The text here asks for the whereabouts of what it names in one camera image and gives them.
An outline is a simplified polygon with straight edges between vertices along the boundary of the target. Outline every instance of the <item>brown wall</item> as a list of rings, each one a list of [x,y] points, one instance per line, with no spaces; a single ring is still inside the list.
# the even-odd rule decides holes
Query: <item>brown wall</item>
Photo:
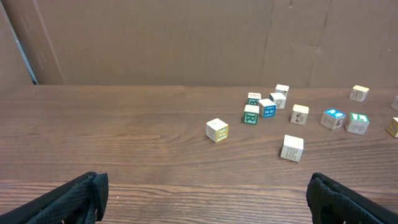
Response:
[[[29,73],[22,59],[0,5],[0,96],[23,85],[31,85]]]
[[[398,86],[396,0],[5,0],[39,82]]]

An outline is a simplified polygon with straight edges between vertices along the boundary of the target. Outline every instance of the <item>alphabet block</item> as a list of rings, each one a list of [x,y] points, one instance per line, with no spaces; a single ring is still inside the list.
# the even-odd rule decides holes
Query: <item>alphabet block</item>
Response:
[[[289,91],[289,86],[285,85],[276,85],[275,92],[276,93],[281,93],[287,98],[287,92]]]
[[[343,125],[345,117],[346,115],[343,112],[330,108],[323,112],[321,125],[327,127],[328,129],[334,130]]]
[[[354,134],[365,134],[370,120],[364,114],[350,113],[345,124],[346,130]]]
[[[249,93],[248,96],[248,104],[249,105],[258,105],[258,101],[261,100],[261,93]]]
[[[275,116],[276,104],[270,99],[259,100],[260,115],[263,118],[270,118]]]
[[[293,106],[293,114],[290,117],[290,122],[295,124],[304,125],[307,121],[308,112],[310,108],[307,106],[294,105]]]
[[[246,124],[257,124],[259,120],[260,107],[254,105],[246,105],[244,107],[243,122]]]
[[[356,101],[364,101],[366,96],[368,95],[369,88],[356,85],[353,87],[353,91],[351,92],[349,98]]]
[[[206,123],[206,135],[214,142],[226,139],[228,131],[228,124],[218,118]]]
[[[280,157],[299,162],[304,151],[304,139],[285,134],[284,146]]]
[[[286,97],[283,93],[271,93],[269,99],[276,104],[277,109],[284,109]]]

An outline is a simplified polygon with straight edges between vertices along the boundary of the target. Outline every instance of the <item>block with letter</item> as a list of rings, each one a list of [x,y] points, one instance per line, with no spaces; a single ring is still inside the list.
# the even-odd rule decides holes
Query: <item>block with letter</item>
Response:
[[[258,105],[258,101],[261,100],[261,93],[249,93],[248,96],[248,104],[249,105]]]
[[[281,93],[287,98],[287,92],[289,91],[289,86],[285,85],[276,85],[275,92],[276,93]]]
[[[388,125],[387,131],[392,137],[398,138],[398,118],[393,118]]]
[[[391,107],[392,107],[394,110],[398,111],[398,96],[396,96],[396,100],[394,100],[394,102],[392,102]]]
[[[228,137],[228,124],[216,118],[206,123],[206,135],[214,142],[219,142]]]
[[[334,130],[343,125],[345,117],[346,115],[343,112],[330,108],[323,112],[321,124],[328,129]]]
[[[353,87],[353,91],[349,95],[349,98],[356,101],[364,101],[366,96],[368,95],[369,88],[356,85]]]
[[[304,139],[285,134],[284,146],[280,157],[299,162],[304,150]]]
[[[365,114],[350,113],[345,127],[349,133],[365,134],[369,123],[370,120]]]
[[[292,116],[290,117],[290,122],[304,125],[305,122],[307,121],[309,111],[310,108],[307,106],[294,105],[293,113]]]
[[[244,107],[243,122],[246,124],[257,124],[259,121],[260,107],[254,105],[246,105]]]
[[[276,104],[270,99],[259,100],[260,115],[263,118],[270,118],[275,116]]]
[[[271,93],[269,99],[276,104],[277,109],[285,108],[286,97],[283,93]]]

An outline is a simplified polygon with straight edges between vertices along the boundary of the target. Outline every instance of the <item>blue block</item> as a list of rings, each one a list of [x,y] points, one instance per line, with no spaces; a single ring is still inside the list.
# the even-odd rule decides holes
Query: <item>blue block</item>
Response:
[[[325,111],[326,114],[334,117],[334,118],[340,118],[342,116],[345,116],[345,114],[341,111],[338,111],[336,109],[330,108],[328,110]]]
[[[263,118],[269,118],[275,116],[276,106],[266,106],[264,108],[264,114],[262,115]]]

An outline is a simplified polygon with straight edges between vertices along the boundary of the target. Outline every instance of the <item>wooden block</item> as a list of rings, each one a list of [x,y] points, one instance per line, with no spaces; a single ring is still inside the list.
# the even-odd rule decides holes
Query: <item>wooden block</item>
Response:
[[[370,120],[364,114],[350,113],[345,124],[346,130],[354,134],[365,134]]]
[[[271,93],[269,99],[276,104],[277,109],[285,108],[286,97],[283,93]]]
[[[246,124],[257,124],[259,120],[260,107],[254,105],[246,105],[244,107],[243,122]]]
[[[249,93],[248,96],[248,104],[249,105],[258,105],[258,101],[261,100],[261,93]]]
[[[396,96],[396,100],[394,100],[394,102],[392,102],[391,107],[392,107],[394,110],[398,111],[398,96]]]
[[[263,118],[271,118],[275,116],[276,104],[270,99],[259,100],[260,115]]]
[[[307,106],[294,105],[293,113],[292,116],[290,117],[290,122],[304,125],[307,120],[309,111],[310,108]]]
[[[321,125],[327,127],[328,129],[334,130],[343,125],[345,117],[346,115],[343,112],[330,108],[323,112]]]
[[[304,139],[285,134],[284,146],[280,157],[298,162],[304,150]]]
[[[393,118],[388,126],[387,131],[392,137],[398,138],[398,118]]]
[[[353,91],[349,95],[349,98],[352,100],[362,102],[365,100],[366,96],[368,95],[368,92],[369,88],[356,85],[353,87]]]
[[[216,118],[206,123],[206,135],[214,142],[219,142],[228,137],[228,124]]]
[[[283,94],[286,98],[287,98],[287,92],[288,91],[289,91],[289,86],[278,84],[275,87],[275,92]]]

